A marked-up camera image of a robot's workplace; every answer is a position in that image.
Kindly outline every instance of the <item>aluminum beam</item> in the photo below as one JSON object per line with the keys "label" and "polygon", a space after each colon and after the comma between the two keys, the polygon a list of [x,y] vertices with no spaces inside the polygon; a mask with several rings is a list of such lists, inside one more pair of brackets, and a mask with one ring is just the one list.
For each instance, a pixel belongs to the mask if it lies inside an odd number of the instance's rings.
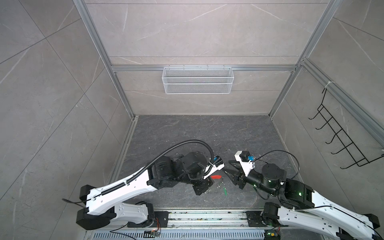
{"label": "aluminum beam", "polygon": [[85,27],[87,28],[89,35],[91,36],[91,39],[96,47],[96,50],[99,53],[100,58],[103,61],[105,68],[107,69],[107,72],[111,77],[113,84],[115,85],[116,90],[118,91],[118,94],[121,98],[121,101],[124,104],[125,109],[127,110],[130,118],[133,119],[135,116],[132,111],[132,108],[129,105],[127,96],[125,95],[124,89],[121,86],[120,81],[118,80],[116,74],[113,72],[111,68],[112,66],[111,61],[109,60],[107,52],[105,51],[105,48],[103,46],[103,43],[101,42],[101,39],[96,31],[96,27],[92,21],[90,13],[88,12],[86,4],[84,3],[83,0],[73,0],[73,2],[76,5],[76,8],[81,16],[81,19],[83,20]]}
{"label": "aluminum beam", "polygon": [[304,51],[302,52],[302,54],[299,57],[299,60],[296,63],[296,66],[297,66],[296,71],[288,77],[287,82],[283,86],[283,89],[281,90],[279,96],[277,97],[275,103],[273,104],[273,106],[271,108],[271,111],[268,114],[271,118],[273,118],[277,109],[280,107],[280,104],[283,102],[286,94],[288,93],[293,82],[295,81],[297,74],[299,74],[300,70],[303,68],[302,61],[304,60],[304,58],[308,58],[308,56],[311,54],[316,43],[319,41],[325,28],[328,26],[334,13],[336,12],[337,8],[339,7],[339,5],[341,4],[342,1],[343,0],[330,0],[329,1],[327,7],[325,8],[323,15],[321,16],[321,18],[319,20],[319,23],[317,24],[315,30],[312,33],[312,36],[310,37],[307,45],[304,48]]}
{"label": "aluminum beam", "polygon": [[[304,59],[303,66],[309,73],[316,78],[324,87],[332,80],[324,74],[309,59]],[[349,96],[337,83],[331,83],[327,86],[328,92],[345,107],[348,112],[384,147],[384,127],[354,99]]]}
{"label": "aluminum beam", "polygon": [[166,67],[231,67],[233,71],[295,71],[291,65],[113,65],[113,71],[163,71]]}

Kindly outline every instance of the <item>wire mesh basket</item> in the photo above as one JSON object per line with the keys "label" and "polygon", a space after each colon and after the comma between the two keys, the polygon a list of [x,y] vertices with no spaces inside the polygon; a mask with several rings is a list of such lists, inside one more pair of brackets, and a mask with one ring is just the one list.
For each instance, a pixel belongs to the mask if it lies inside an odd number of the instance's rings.
{"label": "wire mesh basket", "polygon": [[230,67],[166,67],[162,80],[166,94],[230,93]]}

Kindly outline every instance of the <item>black hanging rack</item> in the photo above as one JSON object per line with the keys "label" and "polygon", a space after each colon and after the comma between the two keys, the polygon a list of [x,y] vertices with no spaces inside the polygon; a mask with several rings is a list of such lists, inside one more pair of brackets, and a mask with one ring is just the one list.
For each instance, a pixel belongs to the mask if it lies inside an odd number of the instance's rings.
{"label": "black hanging rack", "polygon": [[[330,141],[330,142],[325,142],[326,144],[330,144],[332,141],[333,141],[333,139],[335,139],[335,137],[337,137],[338,139],[339,139],[339,141],[341,142],[341,144],[344,146],[342,149],[340,149],[338,152],[335,152],[335,153],[333,153],[333,152],[331,152],[331,154],[338,154],[339,152],[341,152],[342,150],[347,150],[347,152],[349,153],[349,155],[351,156],[351,158],[353,159],[353,161],[355,162],[355,163],[353,163],[353,164],[351,164],[351,165],[349,165],[348,167],[340,167],[341,169],[347,169],[347,168],[349,168],[349,167],[351,167],[351,166],[353,166],[353,165],[357,165],[357,166],[359,166],[359,167],[362,167],[362,166],[364,166],[364,165],[366,165],[366,164],[368,164],[368,163],[371,163],[371,162],[373,162],[373,161],[376,161],[377,159],[380,159],[380,158],[382,158],[382,157],[384,157],[384,154],[382,154],[380,157],[378,157],[378,158],[376,158],[376,159],[373,159],[373,160],[371,160],[371,161],[369,161],[366,157],[365,157],[365,155],[360,151],[360,149],[356,146],[356,144],[352,141],[352,139],[350,138],[350,136],[345,132],[345,130],[340,126],[340,124],[337,122],[337,120],[332,116],[332,114],[328,111],[328,109],[323,105],[323,102],[324,102],[324,97],[325,97],[325,94],[327,93],[327,89],[326,88],[324,88],[323,89],[323,91],[321,92],[321,93],[324,93],[324,95],[323,95],[323,99],[322,99],[322,101],[321,101],[321,104],[320,104],[320,106],[317,108],[317,113],[316,113],[316,115],[313,117],[313,118],[309,118],[310,120],[312,120],[312,119],[314,119],[318,114],[320,114],[322,117],[323,117],[323,119],[325,120],[325,123],[324,123],[324,125],[321,127],[321,128],[316,128],[316,130],[320,130],[320,129],[322,129],[325,125],[328,125],[330,128],[331,128],[331,130],[333,131],[333,133],[334,133],[334,135],[333,135],[333,138],[332,138],[332,140]],[[322,110],[326,110],[327,112],[328,112],[328,114],[331,116],[331,118],[329,118],[328,120],[324,117],[324,115],[321,113],[321,111]],[[329,124],[329,121],[331,121],[331,119],[333,119],[335,122],[336,122],[336,124],[340,127],[340,130],[339,131],[335,131],[334,129],[333,129],[333,127]],[[348,139],[351,141],[351,143],[349,143],[348,145],[346,145],[342,140],[341,140],[341,138],[338,136],[338,134],[339,133],[344,133],[347,137],[348,137]],[[348,148],[347,147],[349,147],[349,146],[354,146],[360,153],[361,153],[361,155],[363,156],[363,158],[361,159],[361,160],[358,160],[358,161],[356,161],[356,159],[353,157],[353,155],[351,154],[351,152],[348,150]]]}

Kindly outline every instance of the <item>black stone surface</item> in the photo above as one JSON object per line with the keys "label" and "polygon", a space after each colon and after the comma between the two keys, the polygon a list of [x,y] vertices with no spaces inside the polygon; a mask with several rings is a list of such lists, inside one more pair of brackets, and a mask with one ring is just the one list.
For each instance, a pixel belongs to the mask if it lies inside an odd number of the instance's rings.
{"label": "black stone surface", "polygon": [[[268,116],[140,116],[132,141],[123,163],[120,178],[124,178],[146,165],[172,145],[189,139],[207,142],[214,153],[220,155],[231,168],[228,160],[234,160],[238,150],[248,150],[260,156],[274,149],[284,150],[277,132]],[[208,150],[199,144],[187,144],[169,153],[170,155],[200,151],[209,159]],[[288,156],[274,152],[262,158],[275,163],[287,171],[287,177],[294,175]],[[256,170],[261,171],[265,163],[257,161]],[[223,171],[215,172],[221,179],[214,180],[213,186],[204,194],[196,196],[191,185],[179,183],[173,188],[163,188],[129,199],[128,203],[150,202],[154,207],[215,207],[215,208],[262,208],[262,200],[252,186],[243,190],[234,186]],[[276,198],[270,202],[278,203]]]}

